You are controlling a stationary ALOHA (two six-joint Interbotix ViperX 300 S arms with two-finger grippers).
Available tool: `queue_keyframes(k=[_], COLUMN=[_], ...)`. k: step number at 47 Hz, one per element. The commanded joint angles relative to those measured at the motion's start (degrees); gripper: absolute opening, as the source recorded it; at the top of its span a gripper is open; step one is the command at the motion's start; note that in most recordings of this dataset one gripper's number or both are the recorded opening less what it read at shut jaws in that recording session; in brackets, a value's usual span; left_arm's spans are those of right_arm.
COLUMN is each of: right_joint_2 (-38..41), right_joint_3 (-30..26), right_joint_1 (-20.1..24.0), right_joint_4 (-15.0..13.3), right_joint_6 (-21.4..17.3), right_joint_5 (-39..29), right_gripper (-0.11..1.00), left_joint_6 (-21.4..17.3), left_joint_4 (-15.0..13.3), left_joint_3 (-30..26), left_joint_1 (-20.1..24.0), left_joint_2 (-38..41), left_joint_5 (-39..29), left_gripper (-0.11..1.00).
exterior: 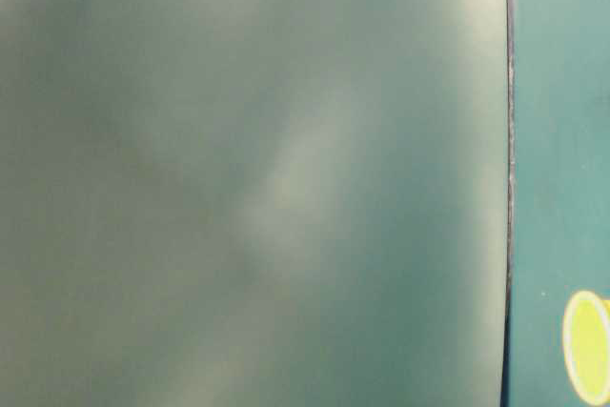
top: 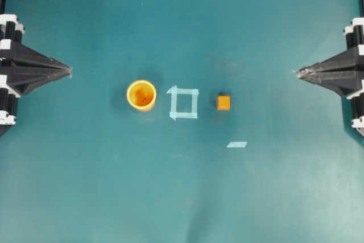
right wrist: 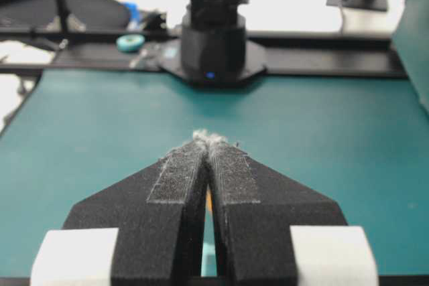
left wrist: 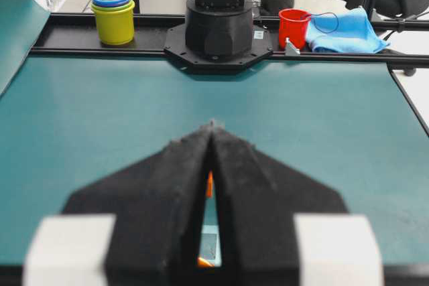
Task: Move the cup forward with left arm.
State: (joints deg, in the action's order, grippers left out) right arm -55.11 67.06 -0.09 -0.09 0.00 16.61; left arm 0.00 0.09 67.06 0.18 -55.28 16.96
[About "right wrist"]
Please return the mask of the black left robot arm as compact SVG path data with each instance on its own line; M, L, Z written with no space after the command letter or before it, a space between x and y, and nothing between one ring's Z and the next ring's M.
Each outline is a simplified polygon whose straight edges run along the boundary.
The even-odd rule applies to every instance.
M189 0L176 40L165 43L160 67L205 86L232 86L265 71L265 48L248 40L238 7L249 0Z

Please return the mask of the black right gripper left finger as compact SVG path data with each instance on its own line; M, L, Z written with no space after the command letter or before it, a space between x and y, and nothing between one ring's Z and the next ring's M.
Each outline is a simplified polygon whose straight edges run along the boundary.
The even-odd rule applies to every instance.
M179 285L200 274L204 147L179 147L73 205L46 233L32 285Z

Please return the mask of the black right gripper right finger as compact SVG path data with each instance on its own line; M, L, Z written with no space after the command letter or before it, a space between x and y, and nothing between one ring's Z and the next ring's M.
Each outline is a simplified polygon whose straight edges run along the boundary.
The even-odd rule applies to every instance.
M235 285L377 285L360 226L339 205L227 143L210 146L222 272Z

